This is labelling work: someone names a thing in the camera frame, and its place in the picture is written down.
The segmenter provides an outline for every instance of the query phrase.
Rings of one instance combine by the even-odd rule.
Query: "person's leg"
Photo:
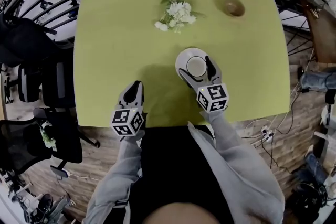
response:
[[[304,160],[306,161],[306,166],[308,170],[314,175],[317,183],[319,183],[320,185],[323,185],[324,181],[328,177],[328,174],[325,172],[322,165],[316,159],[312,151],[312,146],[309,147],[308,152],[304,158],[305,158]]]

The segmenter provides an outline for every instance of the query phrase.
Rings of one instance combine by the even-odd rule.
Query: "white cup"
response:
[[[202,57],[194,56],[187,63],[187,70],[193,77],[201,77],[207,69],[206,62]]]

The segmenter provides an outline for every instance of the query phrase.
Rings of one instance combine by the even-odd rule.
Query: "white cube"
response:
[[[225,110],[229,101],[225,84],[199,87],[197,91],[197,101],[208,113]]]
[[[117,109],[112,112],[111,128],[119,136],[134,136],[144,119],[137,108]]]

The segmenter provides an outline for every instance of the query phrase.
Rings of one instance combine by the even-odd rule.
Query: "wooden floor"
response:
[[[286,33],[286,38],[289,40],[292,34]],[[289,50],[295,46],[306,41],[306,39],[297,37],[288,46]],[[308,48],[311,46],[311,42],[306,46],[302,46],[300,49]],[[308,49],[299,54],[289,57],[290,64],[290,79],[291,88],[293,89],[297,84],[296,71],[299,66],[305,67],[308,63],[311,55],[311,49]],[[318,65],[315,62],[311,62],[309,69],[322,70],[326,65]],[[298,168],[303,161],[303,156],[311,143],[313,131],[316,129],[320,122],[321,110],[324,106],[324,94],[319,92],[301,93],[293,105],[293,126],[291,131],[287,135],[276,133],[273,144],[273,157],[277,161],[279,166],[288,168],[290,171]],[[273,130],[282,121],[285,115],[279,115],[273,122]],[[257,134],[260,132],[261,126],[267,122],[256,122],[251,125],[251,128],[247,129],[244,133],[245,126],[248,122],[238,122],[234,126],[241,136],[247,136]],[[285,121],[279,128],[283,133],[286,133],[291,126],[291,113],[288,114]],[[93,177],[96,179],[102,179],[110,167],[115,163],[119,141],[112,134],[110,129],[103,128],[82,128],[82,131],[89,138],[98,139],[101,143],[100,148],[94,148],[89,144],[82,142],[83,148],[83,162],[81,164],[68,163],[65,167],[70,173],[83,176]],[[246,143],[252,143],[256,140],[245,139]],[[271,152],[271,145],[264,143],[265,149]],[[270,156],[265,150],[259,146],[258,152],[265,159],[267,164],[270,164]],[[86,215],[87,204],[91,198],[91,195],[98,183],[97,180],[78,178],[71,176],[57,182],[56,176],[51,172],[50,165],[58,165],[60,160],[51,159],[40,162],[31,167],[25,174],[24,178],[33,183],[31,188],[35,195],[40,193],[50,193],[54,199],[64,195],[66,190],[76,205],[70,207],[68,211],[78,220],[82,220]],[[291,193],[291,189],[295,184],[295,179],[285,169],[278,168],[274,163],[272,165],[272,171],[279,181],[279,184],[285,194],[288,197]]]

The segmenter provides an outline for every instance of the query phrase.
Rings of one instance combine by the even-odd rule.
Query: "green table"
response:
[[[75,40],[75,95],[80,125],[108,127],[119,93],[144,83],[147,127],[202,124],[195,93],[175,71],[187,47],[221,67],[230,95],[226,116],[242,121],[289,110],[289,66],[274,0],[240,0],[242,17],[218,0],[187,0],[204,14],[181,34],[154,27],[161,0],[81,0]]]

